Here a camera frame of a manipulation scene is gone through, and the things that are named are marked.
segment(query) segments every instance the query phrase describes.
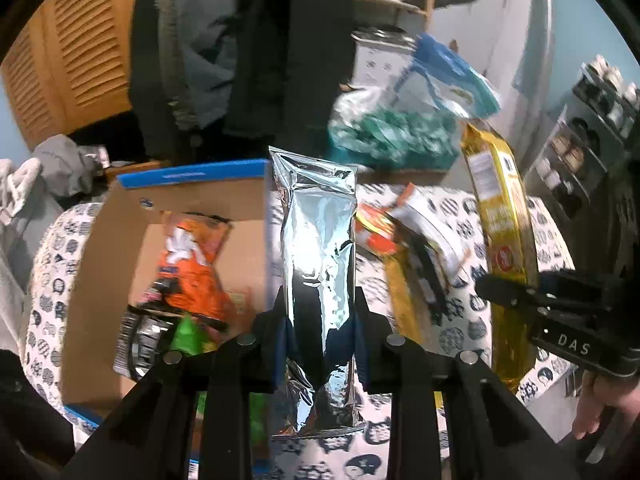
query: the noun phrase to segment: silver foil package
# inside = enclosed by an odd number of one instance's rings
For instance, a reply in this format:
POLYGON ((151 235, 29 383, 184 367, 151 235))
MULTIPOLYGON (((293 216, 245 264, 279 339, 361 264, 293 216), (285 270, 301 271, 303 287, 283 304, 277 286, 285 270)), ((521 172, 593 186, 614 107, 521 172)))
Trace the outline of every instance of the silver foil package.
POLYGON ((295 348, 274 438, 362 428, 354 400, 355 168, 270 148, 282 200, 283 289, 295 348))

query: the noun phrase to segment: white tablecloth with black print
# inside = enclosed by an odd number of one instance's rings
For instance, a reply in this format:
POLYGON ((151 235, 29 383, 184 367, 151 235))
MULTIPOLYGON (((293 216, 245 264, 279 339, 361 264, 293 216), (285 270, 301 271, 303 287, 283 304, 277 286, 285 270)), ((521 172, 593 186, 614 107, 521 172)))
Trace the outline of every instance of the white tablecloth with black print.
MULTIPOLYGON (((365 185, 357 190, 358 200, 374 206, 392 205, 403 186, 365 185)), ((425 348, 456 355, 461 350, 476 351, 491 360, 491 309, 474 294, 476 278, 486 272, 482 228, 475 198, 463 191, 441 187, 419 187, 431 210, 446 222, 471 249, 447 297, 442 325, 426 324, 425 348)), ((540 270, 573 268, 573 262, 550 214, 538 198, 527 200, 534 228, 540 270)), ((277 287, 281 280, 280 225, 282 208, 276 193, 271 196, 273 230, 272 270, 277 287)), ((40 394, 56 407, 78 430, 90 433, 94 425, 66 409, 60 401, 60 355, 66 330, 66 304, 73 287, 78 261, 99 204, 80 205, 63 213, 43 239, 34 263, 33 308, 28 331, 24 371, 40 394)), ((387 316, 394 326, 383 264, 358 251, 356 284, 362 286, 369 308, 387 316)), ((535 367, 523 378, 518 398, 527 404, 539 397, 569 369, 568 362, 538 351, 535 367)), ((364 420, 364 431, 348 436, 274 443, 272 469, 266 476, 278 480, 383 479, 390 437, 391 396, 367 395, 356 383, 356 398, 364 420)), ((444 412, 438 410, 440 453, 449 456, 444 412)), ((197 466, 190 478, 197 478, 197 466)))

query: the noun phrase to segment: blue wall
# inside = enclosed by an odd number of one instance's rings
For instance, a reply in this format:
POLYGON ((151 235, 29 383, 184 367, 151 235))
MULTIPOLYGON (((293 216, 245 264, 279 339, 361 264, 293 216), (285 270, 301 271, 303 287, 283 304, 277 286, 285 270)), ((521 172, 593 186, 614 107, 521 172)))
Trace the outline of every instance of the blue wall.
POLYGON ((30 156, 0 79, 0 158, 10 158, 15 166, 20 166, 30 156))
POLYGON ((602 54, 619 67, 625 83, 640 86, 640 66, 615 25, 595 0, 553 0, 556 48, 547 108, 561 104, 577 81, 580 64, 602 54))

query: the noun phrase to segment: screw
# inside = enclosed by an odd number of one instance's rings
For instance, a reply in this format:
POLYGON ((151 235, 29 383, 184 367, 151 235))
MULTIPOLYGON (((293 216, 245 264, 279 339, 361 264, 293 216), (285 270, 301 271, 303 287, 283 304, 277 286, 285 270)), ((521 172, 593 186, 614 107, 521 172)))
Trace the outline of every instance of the screw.
POLYGON ((255 335, 253 335, 251 332, 247 332, 246 334, 241 334, 238 336, 238 344, 240 346, 249 346, 254 344, 255 342, 255 335))
POLYGON ((386 342, 391 346, 402 346, 405 341, 405 337, 400 334, 389 334, 386 336, 386 342))
POLYGON ((478 362, 478 354, 471 350, 460 352, 460 360, 468 365, 474 365, 478 362))
POLYGON ((168 365, 177 365, 182 360, 182 352, 177 350, 171 350, 164 354, 162 360, 168 365))

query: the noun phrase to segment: orange wooden cabinet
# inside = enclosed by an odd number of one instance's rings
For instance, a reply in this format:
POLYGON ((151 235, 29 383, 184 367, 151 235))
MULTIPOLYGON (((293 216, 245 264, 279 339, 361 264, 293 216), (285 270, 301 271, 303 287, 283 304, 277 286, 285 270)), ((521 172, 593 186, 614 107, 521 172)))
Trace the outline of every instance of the orange wooden cabinet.
POLYGON ((33 149, 47 137, 129 110, 134 0, 45 0, 0 73, 33 149))

